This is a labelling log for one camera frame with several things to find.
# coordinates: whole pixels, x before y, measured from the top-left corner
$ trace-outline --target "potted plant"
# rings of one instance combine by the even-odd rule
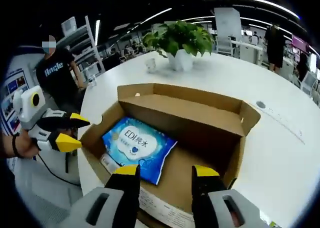
[[[173,24],[162,24],[162,33],[147,33],[142,41],[147,48],[154,48],[161,56],[169,59],[176,71],[188,71],[193,66],[192,55],[212,52],[213,38],[200,25],[178,20]]]

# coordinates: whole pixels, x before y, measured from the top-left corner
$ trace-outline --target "white flower pot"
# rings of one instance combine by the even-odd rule
[[[187,72],[192,69],[192,66],[193,66],[192,55],[188,54],[184,49],[178,50],[175,57],[170,53],[167,53],[166,55],[169,59],[170,66],[175,71]]]

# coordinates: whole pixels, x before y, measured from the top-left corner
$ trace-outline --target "green plant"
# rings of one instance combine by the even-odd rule
[[[161,56],[166,58],[162,50],[175,57],[177,51],[182,49],[194,56],[198,52],[203,56],[206,51],[211,54],[214,40],[202,26],[178,20],[160,27],[164,28],[164,32],[147,33],[142,42],[145,47],[154,48]]]

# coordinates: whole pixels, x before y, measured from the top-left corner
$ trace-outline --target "black wristband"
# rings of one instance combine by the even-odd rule
[[[18,150],[17,150],[17,147],[16,147],[16,138],[19,136],[19,134],[14,134],[13,137],[12,137],[12,149],[13,149],[13,153],[16,157],[18,158],[23,158],[19,153],[18,153]]]

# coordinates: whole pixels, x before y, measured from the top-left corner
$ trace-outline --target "wet wipes package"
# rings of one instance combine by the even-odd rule
[[[138,165],[141,178],[157,185],[166,156],[177,141],[139,120],[124,117],[103,137],[106,152],[120,166]]]

